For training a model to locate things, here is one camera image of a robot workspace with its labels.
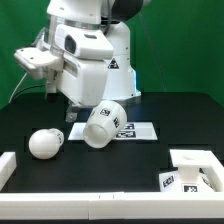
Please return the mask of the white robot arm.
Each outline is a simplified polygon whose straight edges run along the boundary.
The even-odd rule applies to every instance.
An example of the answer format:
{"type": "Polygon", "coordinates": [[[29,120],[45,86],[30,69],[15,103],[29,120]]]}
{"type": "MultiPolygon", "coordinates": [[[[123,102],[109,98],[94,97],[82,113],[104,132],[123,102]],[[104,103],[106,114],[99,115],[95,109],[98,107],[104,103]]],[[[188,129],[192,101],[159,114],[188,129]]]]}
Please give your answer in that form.
{"type": "Polygon", "coordinates": [[[103,100],[136,102],[136,71],[130,63],[127,20],[151,0],[50,0],[44,42],[59,60],[48,81],[68,99],[66,120],[103,100]]]}

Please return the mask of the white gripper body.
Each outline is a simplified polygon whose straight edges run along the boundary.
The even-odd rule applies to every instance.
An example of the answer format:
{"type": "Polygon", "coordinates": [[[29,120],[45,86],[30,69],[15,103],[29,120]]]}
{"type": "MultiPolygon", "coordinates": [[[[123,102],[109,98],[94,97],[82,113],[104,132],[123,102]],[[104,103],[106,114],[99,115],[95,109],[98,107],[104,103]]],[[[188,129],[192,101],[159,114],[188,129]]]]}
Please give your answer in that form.
{"type": "Polygon", "coordinates": [[[78,107],[95,107],[103,98],[107,75],[104,60],[78,59],[65,54],[63,70],[54,84],[78,107]]]}

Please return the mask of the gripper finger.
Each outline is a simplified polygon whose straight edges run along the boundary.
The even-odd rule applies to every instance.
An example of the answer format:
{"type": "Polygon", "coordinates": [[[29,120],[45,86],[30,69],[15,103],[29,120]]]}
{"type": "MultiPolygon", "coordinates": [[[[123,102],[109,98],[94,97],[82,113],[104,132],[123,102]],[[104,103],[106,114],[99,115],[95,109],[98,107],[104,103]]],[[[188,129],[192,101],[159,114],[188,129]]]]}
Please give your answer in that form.
{"type": "Polygon", "coordinates": [[[47,101],[53,101],[56,97],[56,87],[50,82],[45,82],[45,99],[47,101]]]}
{"type": "Polygon", "coordinates": [[[66,110],[66,117],[65,120],[69,123],[73,123],[77,120],[78,113],[80,108],[75,105],[69,105],[66,110]]]}

